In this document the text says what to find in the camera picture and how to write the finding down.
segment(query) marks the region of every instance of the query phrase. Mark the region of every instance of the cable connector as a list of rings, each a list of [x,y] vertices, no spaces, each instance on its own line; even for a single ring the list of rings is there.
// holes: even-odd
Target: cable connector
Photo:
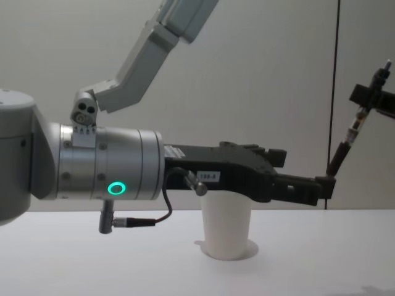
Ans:
[[[156,219],[145,218],[115,218],[112,222],[113,227],[117,228],[133,228],[155,226]]]

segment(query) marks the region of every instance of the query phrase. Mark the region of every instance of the black metal rod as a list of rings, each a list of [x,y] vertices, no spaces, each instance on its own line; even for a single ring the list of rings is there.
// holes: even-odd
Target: black metal rod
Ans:
[[[331,163],[329,164],[328,168],[326,169],[326,174],[328,176],[335,177],[338,173],[341,164],[344,162],[348,152],[350,151],[351,146],[346,143],[340,143],[339,147],[335,152],[335,156],[333,156]]]
[[[108,234],[112,232],[112,220],[114,219],[114,201],[104,200],[100,213],[99,232]]]

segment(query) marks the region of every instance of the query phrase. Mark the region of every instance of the green led ring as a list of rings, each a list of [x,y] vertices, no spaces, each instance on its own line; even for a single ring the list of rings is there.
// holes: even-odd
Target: green led ring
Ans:
[[[115,186],[120,186],[121,187],[121,191],[120,192],[114,192],[112,190],[112,188],[114,188]],[[124,185],[124,183],[122,182],[113,182],[109,185],[109,187],[107,188],[107,191],[109,192],[109,194],[111,195],[121,195],[123,193],[125,193],[126,191],[126,185]]]

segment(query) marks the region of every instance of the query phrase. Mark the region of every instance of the mounting bolt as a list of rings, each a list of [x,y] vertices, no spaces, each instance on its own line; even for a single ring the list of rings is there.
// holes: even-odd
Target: mounting bolt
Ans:
[[[63,143],[63,146],[64,146],[65,148],[70,148],[70,147],[72,146],[72,143],[71,143],[70,141],[65,141],[65,142]]]
[[[84,116],[83,114],[78,114],[78,115],[75,117],[75,121],[76,121],[77,123],[84,123],[84,122],[85,122],[85,116]]]
[[[103,174],[103,173],[98,174],[98,180],[99,181],[104,181],[105,179],[106,179],[105,174]]]
[[[71,175],[69,172],[66,171],[65,173],[62,173],[63,180],[70,180],[70,177],[71,177]]]
[[[99,144],[99,149],[100,150],[106,150],[107,149],[107,145],[105,145],[104,143],[100,143]]]

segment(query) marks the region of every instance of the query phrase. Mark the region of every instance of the white tabletop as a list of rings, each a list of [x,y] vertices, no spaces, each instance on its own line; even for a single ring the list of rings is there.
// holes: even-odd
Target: white tabletop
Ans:
[[[158,217],[161,212],[127,212]],[[395,211],[253,211],[256,256],[200,251],[200,211],[97,231],[98,213],[26,213],[0,228],[0,295],[395,295]]]

